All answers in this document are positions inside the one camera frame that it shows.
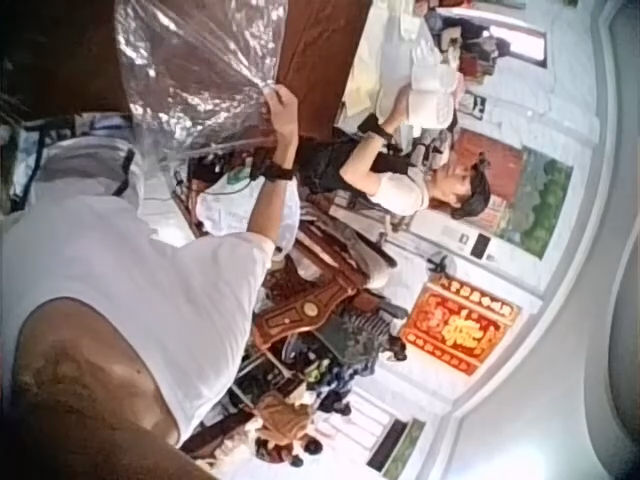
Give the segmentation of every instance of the window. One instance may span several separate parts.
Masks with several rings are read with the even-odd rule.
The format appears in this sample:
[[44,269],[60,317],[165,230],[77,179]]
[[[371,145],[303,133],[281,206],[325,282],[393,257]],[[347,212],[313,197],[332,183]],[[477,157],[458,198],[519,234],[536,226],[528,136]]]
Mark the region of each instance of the window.
[[481,10],[451,8],[445,13],[467,17],[488,26],[493,36],[504,38],[511,44],[510,57],[547,68],[547,35],[544,32],[520,20]]
[[407,423],[358,390],[349,395],[349,403],[349,417],[332,414],[316,419],[318,438],[341,456],[381,472],[400,443]]

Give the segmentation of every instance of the black vest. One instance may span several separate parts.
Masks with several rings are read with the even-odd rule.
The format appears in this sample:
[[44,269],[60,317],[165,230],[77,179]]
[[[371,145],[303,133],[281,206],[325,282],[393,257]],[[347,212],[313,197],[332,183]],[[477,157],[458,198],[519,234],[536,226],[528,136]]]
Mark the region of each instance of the black vest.
[[[300,139],[296,153],[298,179],[312,193],[347,190],[362,193],[346,183],[340,169],[359,144],[353,137],[343,137],[333,142],[315,142]],[[405,155],[379,153],[371,166],[374,173],[399,173],[407,175],[411,162]]]

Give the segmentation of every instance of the hand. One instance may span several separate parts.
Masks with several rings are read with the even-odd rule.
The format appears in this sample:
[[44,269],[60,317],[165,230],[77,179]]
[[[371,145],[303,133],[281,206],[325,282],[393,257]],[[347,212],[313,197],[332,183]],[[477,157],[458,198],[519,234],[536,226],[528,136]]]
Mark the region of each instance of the hand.
[[278,143],[298,142],[298,99],[283,85],[274,85],[265,91],[269,104],[271,124]]
[[381,127],[387,132],[393,133],[396,128],[407,121],[409,117],[409,94],[411,85],[407,84],[398,91],[391,113],[382,123]]

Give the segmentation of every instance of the red sign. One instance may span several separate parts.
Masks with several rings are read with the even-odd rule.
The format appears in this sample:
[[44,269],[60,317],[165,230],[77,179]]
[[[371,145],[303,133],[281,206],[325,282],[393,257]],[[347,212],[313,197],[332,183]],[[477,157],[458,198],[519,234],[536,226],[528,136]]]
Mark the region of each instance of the red sign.
[[511,325],[520,314],[518,307],[454,278],[442,276],[430,286],[435,290],[444,290],[443,293],[453,295],[462,303],[469,303],[470,308],[482,311],[485,315],[496,318],[502,323]]
[[[470,299],[474,292],[480,295],[477,302],[475,296],[473,301]],[[518,312],[517,307],[458,280],[446,283],[438,280],[428,284],[416,302],[402,337],[423,352],[471,375],[504,337],[510,325],[504,320],[512,322]]]

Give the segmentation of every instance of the wristwatch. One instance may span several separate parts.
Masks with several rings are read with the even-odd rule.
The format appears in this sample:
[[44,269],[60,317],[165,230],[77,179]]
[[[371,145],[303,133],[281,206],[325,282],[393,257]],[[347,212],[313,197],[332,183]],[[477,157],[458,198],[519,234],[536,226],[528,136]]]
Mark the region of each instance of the wristwatch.
[[280,165],[273,163],[273,161],[267,162],[264,169],[261,171],[261,175],[270,182],[277,180],[293,180],[293,169],[283,168]]
[[358,125],[358,131],[360,133],[373,133],[380,138],[384,139],[386,143],[393,143],[393,135],[385,131],[378,121],[378,117],[375,113],[367,115],[360,125]]

